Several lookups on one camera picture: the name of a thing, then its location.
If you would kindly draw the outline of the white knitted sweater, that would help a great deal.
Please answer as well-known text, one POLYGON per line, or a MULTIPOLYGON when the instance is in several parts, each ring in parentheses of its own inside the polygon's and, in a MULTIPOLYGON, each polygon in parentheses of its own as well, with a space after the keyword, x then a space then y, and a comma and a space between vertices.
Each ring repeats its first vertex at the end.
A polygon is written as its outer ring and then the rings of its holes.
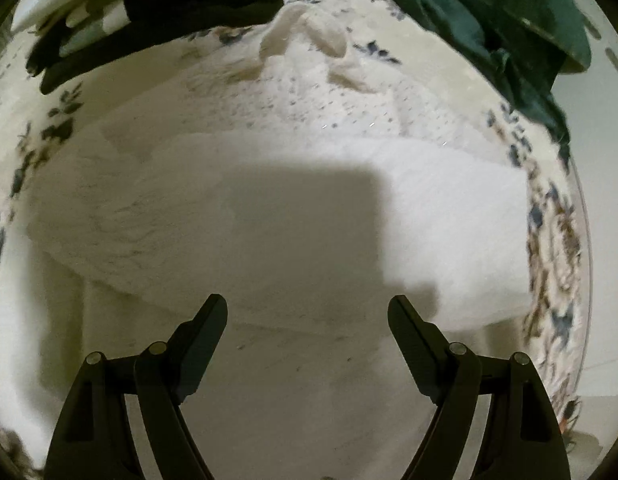
POLYGON ((218 292, 327 333, 397 294, 449 330, 531 304, 525 173, 307 4, 77 134, 32 193, 44 252, 175 311, 218 292))

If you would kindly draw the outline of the white bed headboard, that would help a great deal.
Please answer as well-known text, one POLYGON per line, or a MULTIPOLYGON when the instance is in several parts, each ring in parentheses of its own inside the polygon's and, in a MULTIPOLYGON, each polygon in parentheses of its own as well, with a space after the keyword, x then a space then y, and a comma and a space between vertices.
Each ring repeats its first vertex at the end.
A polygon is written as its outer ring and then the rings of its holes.
POLYGON ((571 132, 571 158, 588 226, 588 341, 578 380, 572 475, 587 479, 618 443, 618 32, 596 0, 586 17, 591 67, 556 79, 571 132))

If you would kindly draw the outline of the dark green plush blanket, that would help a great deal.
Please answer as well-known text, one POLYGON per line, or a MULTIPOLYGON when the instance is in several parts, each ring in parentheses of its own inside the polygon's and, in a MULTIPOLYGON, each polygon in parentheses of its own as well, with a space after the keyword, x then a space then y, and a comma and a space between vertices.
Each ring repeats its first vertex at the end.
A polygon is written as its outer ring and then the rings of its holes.
POLYGON ((570 159, 566 117, 552 95, 563 68, 592 61, 574 0, 392 0, 482 73, 512 110, 548 129, 563 162, 570 159))

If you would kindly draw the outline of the black garment with zigzag label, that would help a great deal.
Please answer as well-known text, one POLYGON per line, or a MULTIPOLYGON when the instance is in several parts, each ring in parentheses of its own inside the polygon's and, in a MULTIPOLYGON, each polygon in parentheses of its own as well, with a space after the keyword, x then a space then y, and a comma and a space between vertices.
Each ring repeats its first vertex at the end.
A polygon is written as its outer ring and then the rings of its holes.
POLYGON ((266 24, 283 0, 74 0, 33 25, 26 71, 49 94, 132 53, 217 27, 266 24))

